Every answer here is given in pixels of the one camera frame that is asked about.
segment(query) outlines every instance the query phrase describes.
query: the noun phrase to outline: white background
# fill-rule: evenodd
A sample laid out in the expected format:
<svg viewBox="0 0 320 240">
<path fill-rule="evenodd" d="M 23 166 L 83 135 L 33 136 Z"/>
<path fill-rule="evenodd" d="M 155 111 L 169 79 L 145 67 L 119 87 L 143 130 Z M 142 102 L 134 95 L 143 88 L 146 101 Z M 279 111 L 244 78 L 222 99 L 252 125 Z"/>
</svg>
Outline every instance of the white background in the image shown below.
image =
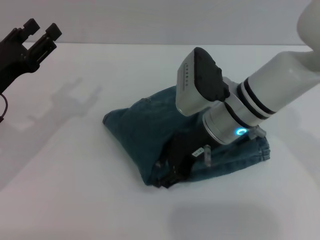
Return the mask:
<svg viewBox="0 0 320 240">
<path fill-rule="evenodd" d="M 0 124 L 0 240 L 320 239 L 319 86 L 263 123 L 270 160 L 169 190 L 144 186 L 103 126 L 175 85 L 193 48 L 59 44 L 18 78 Z M 308 50 L 203 48 L 238 83 L 280 51 Z"/>
<path fill-rule="evenodd" d="M 309 2 L 1 0 L 0 39 L 35 18 L 41 34 L 57 23 L 64 43 L 299 45 L 296 24 Z"/>
</svg>

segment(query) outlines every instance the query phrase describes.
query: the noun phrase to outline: white tabletop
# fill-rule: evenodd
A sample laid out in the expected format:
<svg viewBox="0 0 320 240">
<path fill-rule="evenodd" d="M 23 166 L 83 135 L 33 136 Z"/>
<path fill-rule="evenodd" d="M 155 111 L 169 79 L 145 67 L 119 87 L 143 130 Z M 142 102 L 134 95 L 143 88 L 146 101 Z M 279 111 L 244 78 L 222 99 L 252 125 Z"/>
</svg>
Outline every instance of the white tabletop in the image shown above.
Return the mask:
<svg viewBox="0 0 320 240">
<path fill-rule="evenodd" d="M 175 85 L 193 47 L 59 44 L 18 78 L 0 124 L 0 239 L 320 239 L 319 87 L 262 125 L 270 160 L 169 190 L 144 186 L 105 130 L 106 113 Z M 203 47 L 236 82 L 278 52 L 307 50 Z"/>
</svg>

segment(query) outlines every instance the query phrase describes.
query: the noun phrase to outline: small clear plastic part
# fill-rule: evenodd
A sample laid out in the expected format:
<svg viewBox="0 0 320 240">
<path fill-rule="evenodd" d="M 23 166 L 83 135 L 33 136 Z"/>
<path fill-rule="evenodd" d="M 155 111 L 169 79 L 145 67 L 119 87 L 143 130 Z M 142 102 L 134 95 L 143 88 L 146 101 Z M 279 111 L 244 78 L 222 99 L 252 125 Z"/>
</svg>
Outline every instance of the small clear plastic part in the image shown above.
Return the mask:
<svg viewBox="0 0 320 240">
<path fill-rule="evenodd" d="M 204 146 L 204 164 L 209 168 L 211 167 L 211 146 Z"/>
</svg>

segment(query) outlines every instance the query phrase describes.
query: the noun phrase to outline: denim fabric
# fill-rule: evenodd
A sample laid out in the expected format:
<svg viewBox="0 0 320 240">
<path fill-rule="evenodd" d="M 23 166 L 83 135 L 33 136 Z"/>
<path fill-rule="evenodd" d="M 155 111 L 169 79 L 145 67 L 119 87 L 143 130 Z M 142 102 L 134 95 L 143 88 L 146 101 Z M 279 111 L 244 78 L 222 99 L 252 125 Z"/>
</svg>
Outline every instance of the denim fabric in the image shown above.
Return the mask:
<svg viewBox="0 0 320 240">
<path fill-rule="evenodd" d="M 186 117 L 176 108 L 176 87 L 162 90 L 143 98 L 132 107 L 111 111 L 103 118 L 103 124 L 118 139 L 137 165 L 146 185 L 168 171 L 155 166 L 163 145 L 174 132 L 187 132 L 202 121 L 203 112 Z M 200 181 L 247 168 L 270 158 L 266 138 L 256 138 L 241 144 L 237 141 L 216 148 L 211 153 L 212 166 L 196 162 L 188 181 Z"/>
</svg>

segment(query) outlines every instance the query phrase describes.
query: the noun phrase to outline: cable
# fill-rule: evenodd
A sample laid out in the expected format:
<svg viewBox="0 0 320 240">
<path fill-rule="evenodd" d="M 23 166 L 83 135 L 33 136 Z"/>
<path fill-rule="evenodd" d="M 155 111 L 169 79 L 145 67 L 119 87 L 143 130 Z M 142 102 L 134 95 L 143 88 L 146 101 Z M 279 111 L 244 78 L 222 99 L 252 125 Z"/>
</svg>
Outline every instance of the cable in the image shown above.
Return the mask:
<svg viewBox="0 0 320 240">
<path fill-rule="evenodd" d="M 7 110 L 8 110 L 8 100 L 7 100 L 7 98 L 1 93 L 0 94 L 0 96 L 1 97 L 3 97 L 3 99 L 4 99 L 4 102 L 5 102 L 5 109 L 4 109 L 4 112 L 3 112 L 3 114 L 0 116 L 0 123 L 4 120 L 4 117 L 5 117 L 5 115 L 6 115 L 6 113 L 7 113 Z"/>
</svg>

